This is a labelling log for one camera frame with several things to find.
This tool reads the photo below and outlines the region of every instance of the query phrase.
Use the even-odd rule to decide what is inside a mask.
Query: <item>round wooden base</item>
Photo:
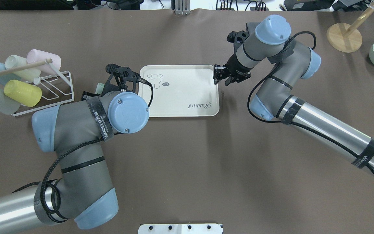
[[[335,49],[346,53],[355,52],[360,48],[363,42],[362,35],[357,29],[348,37],[343,37],[343,34],[349,27],[349,24],[338,23],[331,25],[331,27],[327,30],[328,42]]]

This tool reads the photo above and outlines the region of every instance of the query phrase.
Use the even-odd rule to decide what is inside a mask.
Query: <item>bear illustration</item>
[[[161,86],[162,75],[148,75],[148,81],[153,85],[155,89]]]

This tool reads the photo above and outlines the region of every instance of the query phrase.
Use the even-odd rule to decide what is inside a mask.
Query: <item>robotic arm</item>
[[[0,198],[0,234],[16,233],[74,219],[90,229],[112,219],[118,201],[99,142],[113,135],[134,133],[147,123],[147,103],[135,92],[138,82],[149,84],[127,67],[110,64],[104,94],[37,111],[31,121],[41,150],[56,151],[42,182]],[[109,81],[115,77],[118,86]],[[133,81],[132,91],[126,82]],[[62,179],[49,181],[60,163]]]
[[[254,113],[251,114],[263,122],[303,129],[337,147],[353,165],[367,167],[374,174],[374,138],[291,95],[291,89],[299,79],[308,79],[318,70],[319,55],[293,40],[298,34],[290,38],[291,27],[279,15],[268,16],[255,27],[248,23],[247,29],[249,34],[241,31],[228,36],[235,52],[226,65],[214,65],[214,83],[227,79],[227,86],[248,79],[249,71],[268,58],[271,63],[276,63],[276,67],[259,83],[262,85],[252,101],[249,103],[248,100],[249,111]]]

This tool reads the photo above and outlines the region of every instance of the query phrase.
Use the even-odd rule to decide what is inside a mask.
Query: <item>pale yellow cup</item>
[[[19,80],[10,80],[4,87],[4,94],[31,108],[40,101],[42,91],[37,86]]]

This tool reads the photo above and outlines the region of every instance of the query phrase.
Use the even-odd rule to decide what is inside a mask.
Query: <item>wooden stand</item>
[[[352,24],[338,23],[331,25],[327,30],[328,42],[341,52],[355,52],[362,45],[363,39],[357,28],[374,12],[374,6],[370,6]]]

